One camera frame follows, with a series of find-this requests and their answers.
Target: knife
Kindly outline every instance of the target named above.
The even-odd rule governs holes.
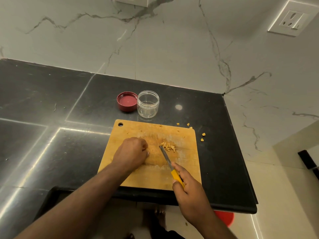
[[[170,169],[171,169],[171,174],[173,175],[173,178],[176,179],[178,182],[181,183],[181,185],[183,186],[183,189],[185,188],[185,185],[183,183],[183,180],[181,179],[181,177],[179,176],[178,172],[174,169],[174,167],[172,166],[171,161],[169,160],[167,153],[165,151],[165,149],[163,148],[163,146],[159,146],[159,148],[161,149]]]

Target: yellow knife handle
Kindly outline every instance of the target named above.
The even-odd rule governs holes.
[[[173,175],[174,179],[176,179],[178,182],[181,183],[181,185],[183,186],[183,189],[184,189],[185,185],[184,185],[183,181],[181,180],[181,177],[179,176],[178,172],[176,170],[172,170],[171,174]]]

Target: food scrap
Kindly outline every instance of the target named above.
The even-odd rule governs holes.
[[[173,150],[175,152],[175,146],[170,145],[170,143],[162,142],[161,145],[163,148],[165,148],[167,151]]]

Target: plastic jar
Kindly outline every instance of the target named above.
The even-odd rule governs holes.
[[[156,115],[160,104],[158,94],[153,91],[145,90],[138,94],[138,113],[145,118]]]

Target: kitchen counter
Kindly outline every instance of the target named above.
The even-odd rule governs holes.
[[[121,112],[123,91],[152,90],[157,115]],[[186,127],[196,133],[202,185],[214,209],[256,213],[256,196],[222,94],[0,60],[0,231],[29,225],[48,191],[77,189],[97,171],[116,119]],[[199,142],[205,132],[205,141]],[[173,192],[131,192],[136,201],[176,205]]]

